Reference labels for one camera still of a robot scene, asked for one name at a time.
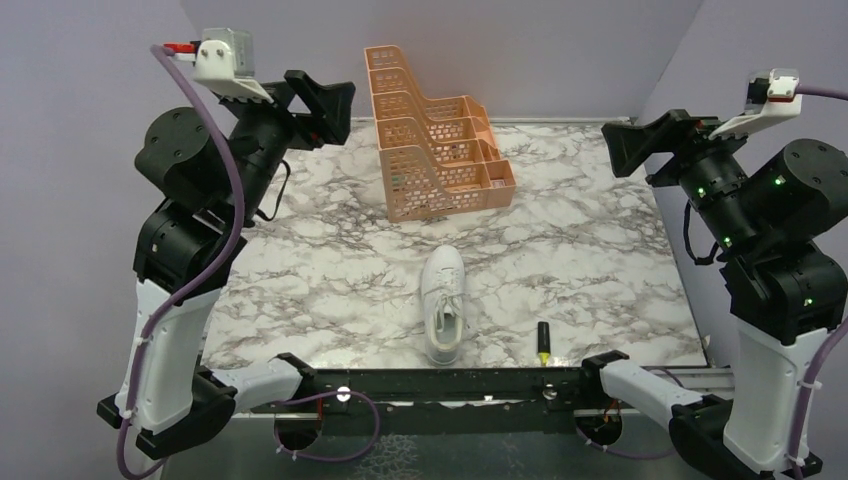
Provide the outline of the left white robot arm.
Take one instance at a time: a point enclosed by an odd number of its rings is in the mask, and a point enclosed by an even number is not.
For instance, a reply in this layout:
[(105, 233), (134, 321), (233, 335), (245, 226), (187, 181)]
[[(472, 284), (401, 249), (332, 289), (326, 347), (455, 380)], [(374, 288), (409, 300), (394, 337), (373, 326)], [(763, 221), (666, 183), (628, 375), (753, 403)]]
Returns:
[(262, 217), (261, 201), (286, 152), (340, 146), (351, 131), (351, 82), (322, 85), (289, 70), (265, 89), (269, 102), (225, 102), (237, 120), (225, 142), (241, 202), (215, 144), (215, 123), (192, 107), (157, 117), (135, 159), (164, 199), (136, 244), (136, 340), (125, 380), (97, 412), (113, 427), (133, 426), (137, 448), (153, 460), (210, 441), (242, 411), (276, 401), (298, 411), (313, 401), (315, 372), (290, 353), (231, 370), (200, 362), (211, 310), (246, 245), (243, 231)]

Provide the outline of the white sneaker shoe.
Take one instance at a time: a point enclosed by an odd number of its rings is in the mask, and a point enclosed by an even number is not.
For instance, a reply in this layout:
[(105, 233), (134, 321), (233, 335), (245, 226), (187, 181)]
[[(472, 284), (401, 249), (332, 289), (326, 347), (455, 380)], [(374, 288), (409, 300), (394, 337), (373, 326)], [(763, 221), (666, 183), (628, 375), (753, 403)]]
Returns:
[(424, 262), (419, 283), (424, 351), (437, 367), (454, 364), (460, 355), (469, 327), (465, 297), (466, 272), (459, 250), (438, 246)]

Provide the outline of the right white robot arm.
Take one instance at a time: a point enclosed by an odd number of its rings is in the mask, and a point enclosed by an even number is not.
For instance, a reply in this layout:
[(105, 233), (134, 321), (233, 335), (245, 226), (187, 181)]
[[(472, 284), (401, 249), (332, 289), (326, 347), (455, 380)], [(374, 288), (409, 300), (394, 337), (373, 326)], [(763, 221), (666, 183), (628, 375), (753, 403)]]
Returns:
[(671, 110), (643, 126), (612, 122), (601, 132), (618, 178), (667, 154), (648, 184), (680, 187), (688, 212), (714, 237), (712, 257), (739, 335), (732, 398), (677, 386), (618, 351), (584, 360), (577, 393), (592, 407), (615, 399), (648, 416), (710, 478), (802, 478), (822, 466), (804, 436), (813, 374), (845, 330), (847, 276), (815, 238), (847, 215), (847, 157), (797, 139), (747, 174), (734, 157), (746, 135), (719, 127), (715, 117)]

